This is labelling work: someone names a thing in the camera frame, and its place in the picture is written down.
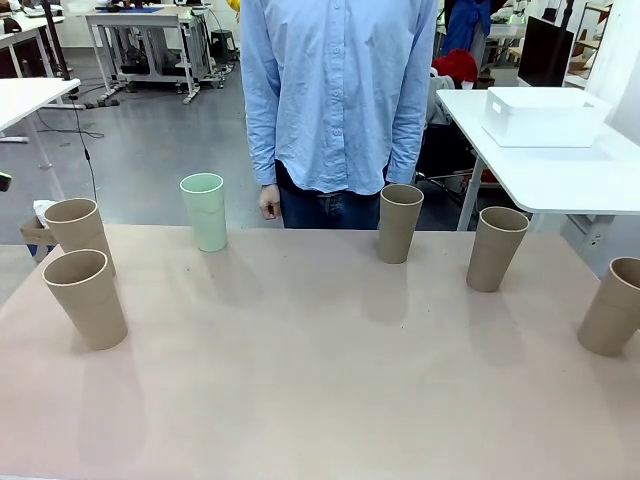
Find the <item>person's right hand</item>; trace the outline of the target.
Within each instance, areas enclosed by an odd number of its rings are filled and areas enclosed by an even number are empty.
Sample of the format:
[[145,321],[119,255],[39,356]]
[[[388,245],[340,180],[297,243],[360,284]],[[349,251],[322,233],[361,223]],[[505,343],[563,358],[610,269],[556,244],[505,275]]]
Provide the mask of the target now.
[[266,220],[275,220],[281,216],[280,191],[276,184],[261,187],[258,205]]

